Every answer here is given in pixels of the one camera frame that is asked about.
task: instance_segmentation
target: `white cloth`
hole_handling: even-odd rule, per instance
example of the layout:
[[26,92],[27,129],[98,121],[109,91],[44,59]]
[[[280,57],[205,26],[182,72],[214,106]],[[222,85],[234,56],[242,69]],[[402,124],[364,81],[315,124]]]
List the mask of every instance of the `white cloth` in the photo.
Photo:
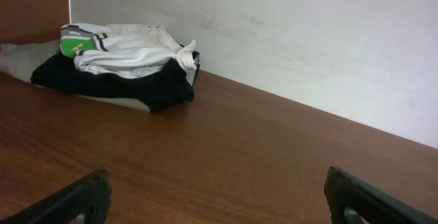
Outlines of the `white cloth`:
[[181,47],[163,25],[72,25],[93,34],[107,34],[107,38],[101,39],[107,51],[91,49],[75,52],[74,63],[80,71],[94,74],[115,73],[132,79],[160,71],[171,58],[185,71],[196,70],[192,56],[196,41]]

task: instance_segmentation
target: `wooden table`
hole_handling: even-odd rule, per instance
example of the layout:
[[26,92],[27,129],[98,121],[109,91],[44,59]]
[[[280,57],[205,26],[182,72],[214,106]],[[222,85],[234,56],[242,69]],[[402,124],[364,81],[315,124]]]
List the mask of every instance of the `wooden table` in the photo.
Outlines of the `wooden table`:
[[107,223],[330,223],[342,169],[438,216],[438,150],[200,72],[150,114],[0,75],[0,219],[109,171]]

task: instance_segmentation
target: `wood grain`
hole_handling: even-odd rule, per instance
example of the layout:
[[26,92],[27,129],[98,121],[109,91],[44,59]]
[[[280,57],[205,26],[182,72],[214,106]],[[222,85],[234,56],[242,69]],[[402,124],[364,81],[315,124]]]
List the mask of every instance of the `wood grain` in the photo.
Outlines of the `wood grain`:
[[0,42],[26,44],[60,37],[68,0],[0,0]]
[[438,150],[200,72],[150,114],[0,76],[0,218],[93,169],[107,223],[330,223],[329,166],[438,216]]

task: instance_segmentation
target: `black object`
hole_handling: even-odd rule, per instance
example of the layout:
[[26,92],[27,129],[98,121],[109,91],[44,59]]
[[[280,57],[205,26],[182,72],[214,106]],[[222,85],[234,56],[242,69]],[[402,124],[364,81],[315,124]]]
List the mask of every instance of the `black object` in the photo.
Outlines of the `black object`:
[[0,224],[68,224],[81,214],[84,224],[104,224],[111,204],[105,170],[97,170]]
[[147,104],[151,112],[160,112],[172,105],[193,101],[193,87],[185,78],[187,73],[170,59],[157,73],[136,79],[125,79],[114,73],[78,71],[73,60],[57,53],[40,65],[31,83],[65,92],[103,98],[133,98]]
[[428,216],[336,167],[328,170],[324,193],[333,224],[438,224]]

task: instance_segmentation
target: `brown wooden panel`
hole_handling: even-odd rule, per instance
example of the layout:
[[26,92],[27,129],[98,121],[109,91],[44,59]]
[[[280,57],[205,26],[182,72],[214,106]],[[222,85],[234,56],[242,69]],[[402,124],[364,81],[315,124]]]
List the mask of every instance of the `brown wooden panel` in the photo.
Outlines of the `brown wooden panel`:
[[0,219],[106,168],[107,223],[330,223],[329,166],[438,216],[438,150],[203,71],[161,114],[0,93]]
[[68,0],[0,0],[0,42],[25,44],[60,37]]

